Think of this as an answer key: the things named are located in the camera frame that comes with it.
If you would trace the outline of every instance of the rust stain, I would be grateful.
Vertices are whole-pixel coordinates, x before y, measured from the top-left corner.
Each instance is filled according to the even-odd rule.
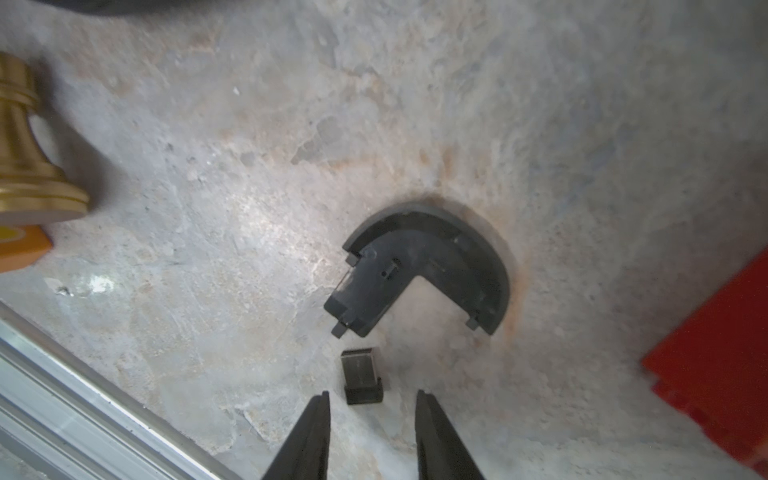
[[[446,147],[442,151],[442,171],[440,172],[440,180],[449,180],[453,178],[453,147]]]
[[[231,128],[223,128],[219,130],[219,139],[222,141],[231,141],[234,133]]]
[[[376,107],[379,108],[379,111],[388,111],[386,101],[385,101],[385,93],[384,93],[384,87],[382,86],[382,81],[377,76],[374,81],[373,85],[371,85],[369,88],[366,88],[362,95],[364,97],[369,98],[373,101],[373,103],[376,104]]]
[[[427,153],[424,149],[419,150],[419,163],[424,167],[429,165],[429,157],[427,157]]]
[[[531,258],[526,256],[525,260],[518,264],[515,278],[512,280],[512,288],[509,296],[509,306],[504,315],[502,325],[504,328],[504,340],[510,343],[515,338],[518,324],[523,317],[523,305],[525,294],[531,286]]]
[[[132,93],[136,85],[129,79],[152,78],[164,82],[182,79],[173,65],[162,65],[169,51],[181,54],[213,54],[222,30],[220,19],[205,19],[194,30],[178,28],[138,28],[122,18],[75,18],[66,22],[68,45],[59,52],[77,78],[96,80],[117,97]]]
[[[382,480],[384,477],[382,477],[381,468],[379,467],[379,461],[376,460],[376,457],[373,456],[369,452],[365,452],[365,457],[363,460],[365,463],[360,462],[359,465],[361,467],[360,470],[364,472],[370,472],[374,475],[375,480]]]
[[[136,251],[136,257],[145,263],[154,262],[156,256],[146,248],[140,248]]]
[[[150,293],[152,290],[154,290],[154,287],[152,286],[152,284],[151,284],[151,283],[149,283],[149,282],[145,282],[145,283],[143,283],[143,284],[142,284],[142,285],[141,285],[141,286],[138,288],[138,290],[139,290],[139,293],[141,293],[141,294],[143,294],[143,295],[146,295],[146,294]]]
[[[501,234],[509,233],[515,225],[516,209],[508,208],[506,205],[493,205],[483,210],[485,220]]]
[[[395,182],[399,182],[404,178],[405,175],[406,175],[406,169],[402,165],[399,165],[395,167],[395,170],[392,171],[392,174],[390,176]]]
[[[331,171],[340,172],[341,170],[345,170],[346,168],[354,164],[355,164],[355,161],[353,159],[349,157],[345,157],[345,158],[342,158],[341,160],[337,160],[329,163],[329,168],[331,169]]]
[[[475,161],[475,180],[486,178],[491,172],[491,152],[485,150],[479,154],[473,154],[472,160]]]

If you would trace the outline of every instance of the marble surface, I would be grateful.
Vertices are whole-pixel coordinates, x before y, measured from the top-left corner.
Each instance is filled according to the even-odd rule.
[[[767,3],[0,10],[41,143],[94,197],[0,300],[244,479],[324,389],[332,480],[417,477],[417,389],[489,479],[756,478],[639,360],[768,244]],[[417,279],[335,339],[341,244],[423,197],[502,253],[502,327]],[[378,348],[380,405],[343,401],[353,346]]]

